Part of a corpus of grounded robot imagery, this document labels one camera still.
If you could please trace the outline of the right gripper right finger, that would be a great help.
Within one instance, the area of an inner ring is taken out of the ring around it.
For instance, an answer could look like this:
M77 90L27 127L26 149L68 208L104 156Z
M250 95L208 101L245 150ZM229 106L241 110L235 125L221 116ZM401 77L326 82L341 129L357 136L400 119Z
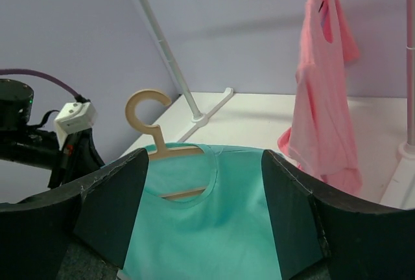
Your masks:
M347 194L271 150L261 168L282 278L414 278L413 210Z

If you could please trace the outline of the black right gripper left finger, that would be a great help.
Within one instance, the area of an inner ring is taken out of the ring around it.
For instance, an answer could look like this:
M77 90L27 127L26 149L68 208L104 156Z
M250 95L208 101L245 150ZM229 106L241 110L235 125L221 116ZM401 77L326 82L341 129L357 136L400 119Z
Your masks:
M16 204L1 204L2 279L115 279L148 169L139 148Z

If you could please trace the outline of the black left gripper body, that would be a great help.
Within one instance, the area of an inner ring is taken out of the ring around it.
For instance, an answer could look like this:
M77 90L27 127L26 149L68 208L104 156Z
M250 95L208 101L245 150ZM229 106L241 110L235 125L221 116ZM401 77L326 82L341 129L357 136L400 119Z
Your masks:
M35 130L30 133L34 153L30 164L51 171L48 188L54 189L104 166L93 142L93 130L69 135L59 148L54 132Z

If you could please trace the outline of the teal t shirt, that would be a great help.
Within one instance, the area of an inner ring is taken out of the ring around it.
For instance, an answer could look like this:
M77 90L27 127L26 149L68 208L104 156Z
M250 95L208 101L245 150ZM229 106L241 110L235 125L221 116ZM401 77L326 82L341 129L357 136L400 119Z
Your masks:
M148 165L126 279L280 279L259 148L203 145Z

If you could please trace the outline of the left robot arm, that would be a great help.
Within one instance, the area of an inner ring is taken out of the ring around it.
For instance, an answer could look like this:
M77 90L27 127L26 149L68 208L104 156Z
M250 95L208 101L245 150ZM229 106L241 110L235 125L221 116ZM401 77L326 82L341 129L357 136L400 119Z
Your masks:
M40 124L29 125L34 90L23 82L1 79L1 159L51 171L48 188L95 172L104 166L93 143L92 129L69 134L58 143L58 134L42 128L54 110Z

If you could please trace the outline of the tan wooden hanger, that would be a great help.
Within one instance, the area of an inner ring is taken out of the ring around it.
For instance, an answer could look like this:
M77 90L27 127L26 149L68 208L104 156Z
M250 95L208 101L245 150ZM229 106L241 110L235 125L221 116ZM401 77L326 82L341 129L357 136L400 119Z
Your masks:
M167 146L161 126L158 124L145 124L136 115L137 106L146 100L154 100L164 106L170 105L172 101L162 91L156 89L144 89L134 93L125 105L124 112L129 125L136 131L144 135L151 135L153 138L156 149L152 152L148 152L148 158L150 161L159 161L162 159L170 159L180 156L198 156L205 153L202 148L196 145L175 147ZM176 192L154 191L152 187L146 189L148 189L149 193L153 196L156 196L157 194L158 197L164 200L184 200L186 198L202 196L203 194L208 193L207 186Z

